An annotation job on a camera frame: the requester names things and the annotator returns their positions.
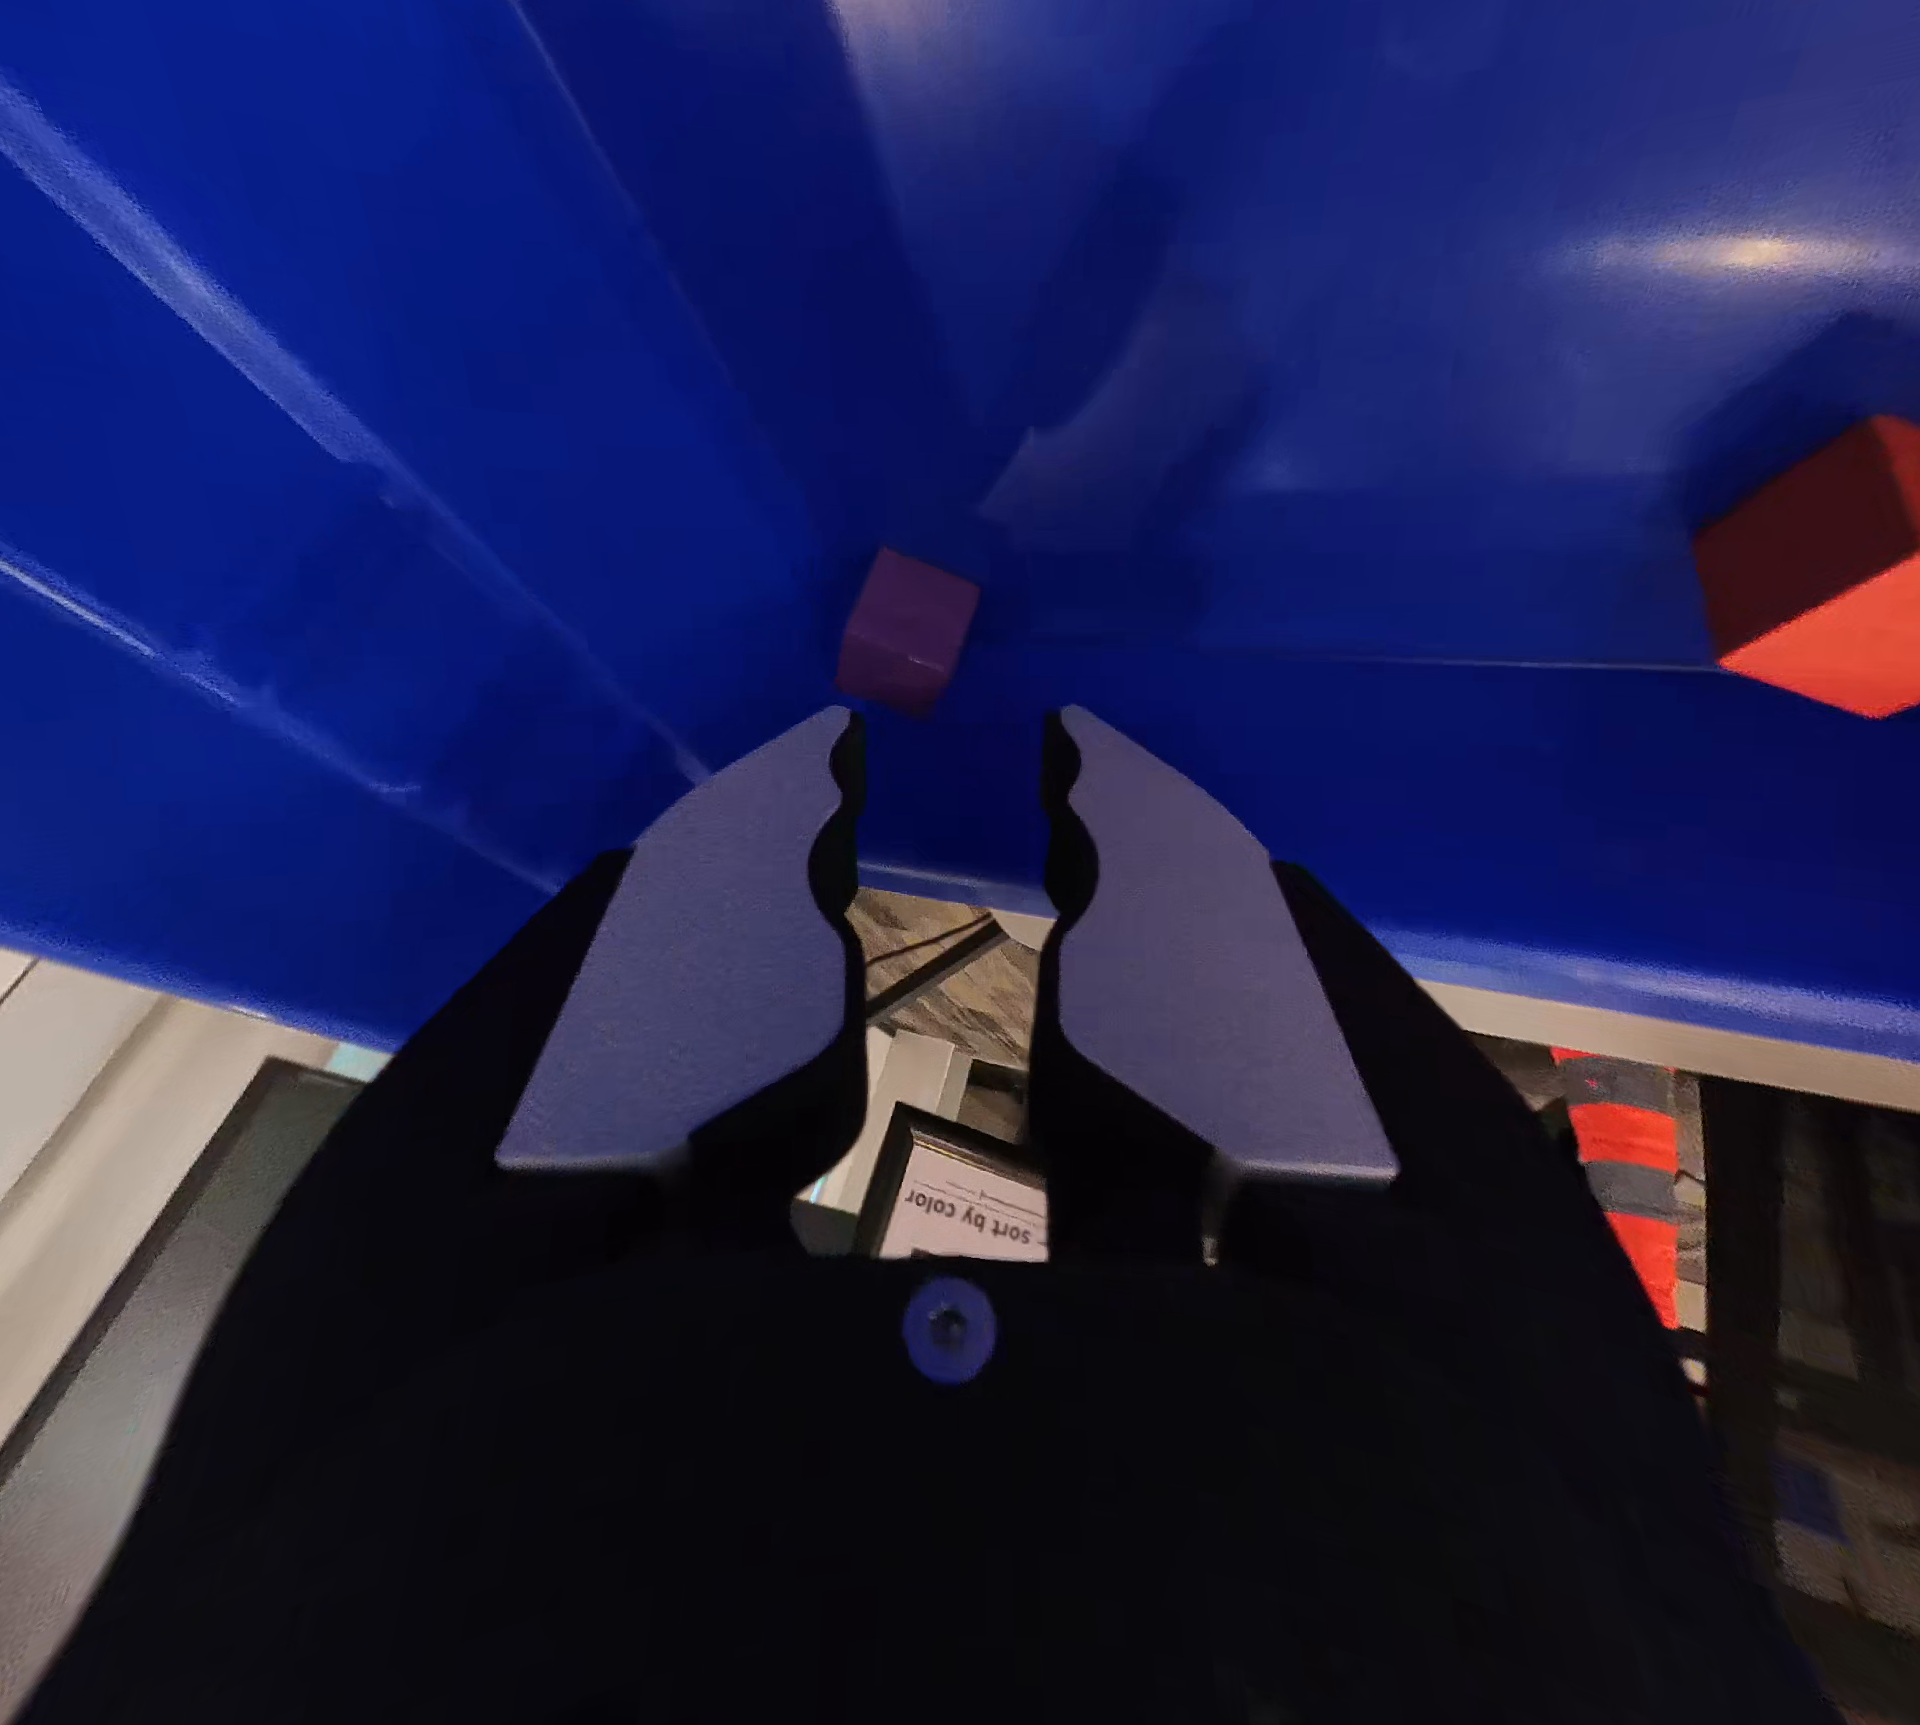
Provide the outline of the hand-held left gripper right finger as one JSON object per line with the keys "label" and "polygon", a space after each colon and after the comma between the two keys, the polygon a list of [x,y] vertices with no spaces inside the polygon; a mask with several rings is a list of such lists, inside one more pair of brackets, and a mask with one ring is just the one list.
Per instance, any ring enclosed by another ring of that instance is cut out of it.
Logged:
{"label": "hand-held left gripper right finger", "polygon": [[1046,719],[1030,1033],[1052,1228],[1211,1228],[1250,1193],[1381,1195],[1381,1125],[1259,839],[1082,707]]}

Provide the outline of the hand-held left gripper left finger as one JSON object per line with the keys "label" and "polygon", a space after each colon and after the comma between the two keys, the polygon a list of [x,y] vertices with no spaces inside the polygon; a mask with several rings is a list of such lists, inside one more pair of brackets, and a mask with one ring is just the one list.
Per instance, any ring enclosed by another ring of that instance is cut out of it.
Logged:
{"label": "hand-held left gripper left finger", "polygon": [[525,1177],[637,1175],[788,1211],[869,1106],[847,922],[864,723],[824,710],[692,787],[633,846],[495,1149]]}

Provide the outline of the purple wooden cube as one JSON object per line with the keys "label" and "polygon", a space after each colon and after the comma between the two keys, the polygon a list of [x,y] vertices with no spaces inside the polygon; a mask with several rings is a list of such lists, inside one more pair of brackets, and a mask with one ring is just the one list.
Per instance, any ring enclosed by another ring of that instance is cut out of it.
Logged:
{"label": "purple wooden cube", "polygon": [[851,605],[836,654],[836,693],[928,719],[955,681],[982,587],[885,544]]}

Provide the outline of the blue plastic bin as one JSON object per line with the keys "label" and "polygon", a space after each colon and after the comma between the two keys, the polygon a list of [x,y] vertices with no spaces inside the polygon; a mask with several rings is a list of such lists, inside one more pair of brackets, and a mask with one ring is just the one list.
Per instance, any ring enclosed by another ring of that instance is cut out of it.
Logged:
{"label": "blue plastic bin", "polygon": [[1693,537],[1917,419],[1917,0],[3,0],[3,947],[408,1034],[833,701],[1089,707],[1461,1018],[1917,1095],[1917,713]]}

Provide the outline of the red wooden cube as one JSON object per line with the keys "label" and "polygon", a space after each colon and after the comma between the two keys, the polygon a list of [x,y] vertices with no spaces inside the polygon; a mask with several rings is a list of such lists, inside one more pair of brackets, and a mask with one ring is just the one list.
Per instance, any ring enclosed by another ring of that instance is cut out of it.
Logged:
{"label": "red wooden cube", "polygon": [[1917,427],[1874,415],[1693,537],[1723,671],[1883,721],[1917,707]]}

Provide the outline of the orange striped object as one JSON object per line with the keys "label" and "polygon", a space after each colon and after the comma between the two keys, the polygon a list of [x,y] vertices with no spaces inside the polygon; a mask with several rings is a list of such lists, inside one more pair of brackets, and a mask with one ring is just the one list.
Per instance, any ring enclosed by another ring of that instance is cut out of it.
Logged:
{"label": "orange striped object", "polygon": [[1616,1243],[1665,1330],[1708,1326],[1704,1273],[1687,1270],[1687,1228],[1704,1223],[1704,1182],[1683,1164],[1680,1079],[1593,1052],[1547,1048],[1573,1149]]}

